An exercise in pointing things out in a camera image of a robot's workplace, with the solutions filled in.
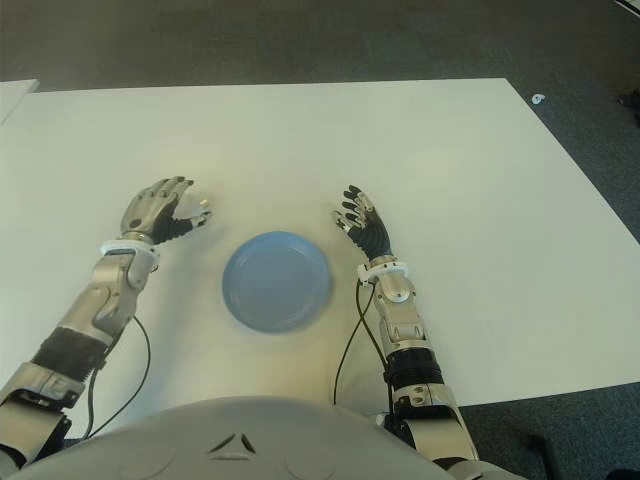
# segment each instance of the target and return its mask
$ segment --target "white table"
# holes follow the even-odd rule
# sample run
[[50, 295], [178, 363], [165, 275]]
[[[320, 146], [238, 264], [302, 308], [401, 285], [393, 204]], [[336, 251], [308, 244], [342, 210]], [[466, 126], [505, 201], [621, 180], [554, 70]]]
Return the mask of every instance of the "white table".
[[20, 100], [38, 88], [37, 80], [16, 80], [0, 82], [0, 125], [9, 118]]
[[[640, 380], [640, 248], [503, 79], [30, 94], [0, 128], [0, 154], [2, 382], [82, 290], [130, 197], [176, 174], [215, 216], [161, 247], [138, 308], [152, 370], [119, 422], [225, 395], [329, 401], [364, 260], [330, 216], [349, 183], [410, 265], [460, 404]], [[307, 236], [331, 268], [330, 303], [294, 334], [248, 331], [220, 293], [233, 251], [270, 230]], [[144, 359], [131, 326], [99, 376], [98, 423]], [[339, 400], [384, 408], [365, 335]], [[71, 417], [81, 432], [84, 406]]]

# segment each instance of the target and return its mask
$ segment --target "dark floor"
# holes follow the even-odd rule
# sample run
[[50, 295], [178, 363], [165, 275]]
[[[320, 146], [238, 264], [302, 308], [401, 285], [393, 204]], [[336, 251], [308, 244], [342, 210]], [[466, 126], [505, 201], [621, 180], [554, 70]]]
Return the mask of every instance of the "dark floor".
[[[608, 0], [0, 0], [0, 80], [41, 90], [506, 77], [640, 239], [640, 19]], [[640, 385], [466, 408], [484, 458], [532, 479], [640, 469]]]

